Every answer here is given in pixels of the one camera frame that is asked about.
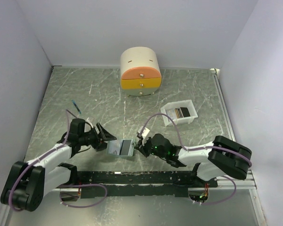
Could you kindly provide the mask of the patterned card pocket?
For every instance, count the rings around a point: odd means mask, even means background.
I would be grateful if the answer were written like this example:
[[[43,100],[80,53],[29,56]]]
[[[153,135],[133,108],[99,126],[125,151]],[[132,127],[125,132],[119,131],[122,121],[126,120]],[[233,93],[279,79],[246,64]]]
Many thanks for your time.
[[[109,141],[108,143],[108,154],[119,156],[120,155],[120,141]]]

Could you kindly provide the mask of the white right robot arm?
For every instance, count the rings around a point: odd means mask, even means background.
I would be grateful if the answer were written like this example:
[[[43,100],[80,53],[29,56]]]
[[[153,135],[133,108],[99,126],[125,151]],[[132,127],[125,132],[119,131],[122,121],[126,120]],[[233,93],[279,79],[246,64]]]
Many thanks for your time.
[[[252,151],[224,136],[216,136],[212,142],[192,147],[173,145],[161,134],[147,139],[137,137],[139,140],[134,148],[145,157],[154,155],[175,168],[193,166],[196,172],[191,175],[191,183],[195,187],[226,175],[245,180],[252,166]]]

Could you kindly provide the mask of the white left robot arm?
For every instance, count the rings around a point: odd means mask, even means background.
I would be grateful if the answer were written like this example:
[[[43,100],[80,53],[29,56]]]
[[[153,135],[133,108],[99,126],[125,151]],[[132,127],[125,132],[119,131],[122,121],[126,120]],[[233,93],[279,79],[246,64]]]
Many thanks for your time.
[[[90,125],[89,131],[85,131],[86,125]],[[81,118],[68,121],[67,131],[50,150],[33,160],[12,165],[0,196],[1,204],[15,211],[34,211],[53,189],[80,188],[77,167],[66,161],[80,153],[82,146],[102,151],[114,140],[116,137],[100,123],[93,126]]]

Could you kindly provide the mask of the mint green card holder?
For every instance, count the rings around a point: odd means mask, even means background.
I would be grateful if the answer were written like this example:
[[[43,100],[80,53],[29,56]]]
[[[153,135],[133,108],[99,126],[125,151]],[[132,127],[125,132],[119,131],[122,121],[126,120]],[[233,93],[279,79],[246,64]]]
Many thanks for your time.
[[[107,153],[115,157],[132,157],[135,141],[133,139],[113,140],[108,142]]]

